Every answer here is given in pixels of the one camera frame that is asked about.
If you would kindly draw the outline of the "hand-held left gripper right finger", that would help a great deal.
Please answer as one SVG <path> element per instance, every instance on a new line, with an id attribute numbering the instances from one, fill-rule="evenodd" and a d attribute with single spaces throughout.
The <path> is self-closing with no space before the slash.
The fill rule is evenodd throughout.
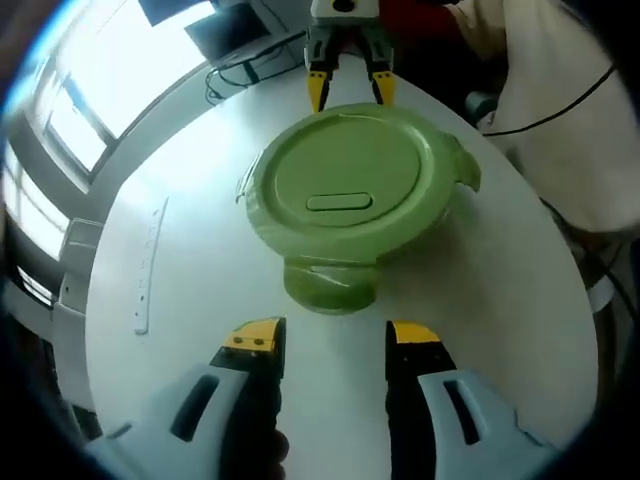
<path id="1" fill-rule="evenodd" d="M 422 324 L 387 322 L 385 378 L 394 479 L 532 479 L 555 455 Z"/>

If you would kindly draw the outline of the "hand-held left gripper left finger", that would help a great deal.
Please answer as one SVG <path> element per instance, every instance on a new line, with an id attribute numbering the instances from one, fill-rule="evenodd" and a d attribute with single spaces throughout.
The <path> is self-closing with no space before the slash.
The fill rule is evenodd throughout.
<path id="1" fill-rule="evenodd" d="M 283 317 L 241 325 L 88 452 L 117 479 L 271 479 L 285 346 Z"/>

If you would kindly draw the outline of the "person's left hand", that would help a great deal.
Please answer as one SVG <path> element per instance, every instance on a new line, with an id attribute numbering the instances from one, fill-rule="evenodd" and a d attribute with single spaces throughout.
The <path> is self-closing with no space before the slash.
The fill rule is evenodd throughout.
<path id="1" fill-rule="evenodd" d="M 270 478 L 275 480 L 283 480 L 286 478 L 286 472 L 282 465 L 286 459 L 290 444 L 287 437 L 280 431 L 276 430 L 272 438 L 272 466 Z"/>

